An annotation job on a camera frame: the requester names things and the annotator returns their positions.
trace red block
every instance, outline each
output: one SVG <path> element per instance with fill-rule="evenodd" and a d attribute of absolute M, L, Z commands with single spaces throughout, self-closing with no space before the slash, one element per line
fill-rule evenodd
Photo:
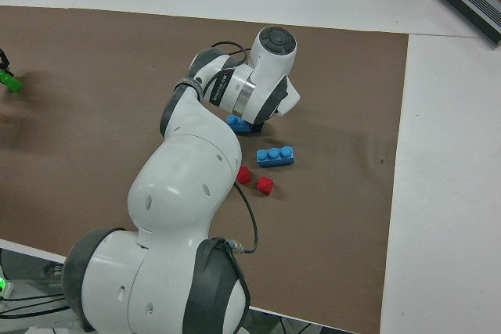
<path fill-rule="evenodd" d="M 258 191 L 269 195 L 272 192 L 273 180 L 265 176 L 261 176 L 258 180 Z"/>
<path fill-rule="evenodd" d="M 236 175 L 236 180 L 240 184 L 246 184 L 251 181 L 251 173 L 249 172 L 249 167 L 242 166 L 239 169 L 238 174 Z"/>

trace blue block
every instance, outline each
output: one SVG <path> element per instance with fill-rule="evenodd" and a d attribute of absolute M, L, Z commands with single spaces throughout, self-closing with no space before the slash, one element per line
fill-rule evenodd
<path fill-rule="evenodd" d="M 294 163 L 294 149 L 292 146 L 271 148 L 268 150 L 259 149 L 256 152 L 256 161 L 261 167 Z"/>
<path fill-rule="evenodd" d="M 263 124 L 254 125 L 235 115 L 228 115 L 226 117 L 226 123 L 235 133 L 261 132 L 263 128 Z"/>

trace white table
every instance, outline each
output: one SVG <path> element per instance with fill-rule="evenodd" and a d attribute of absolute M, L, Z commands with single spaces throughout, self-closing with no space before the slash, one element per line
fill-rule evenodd
<path fill-rule="evenodd" d="M 499 332 L 501 49 L 495 50 L 439 0 L 0 0 L 0 4 L 411 34 L 380 332 Z M 61 260 L 2 240 L 0 247 Z"/>

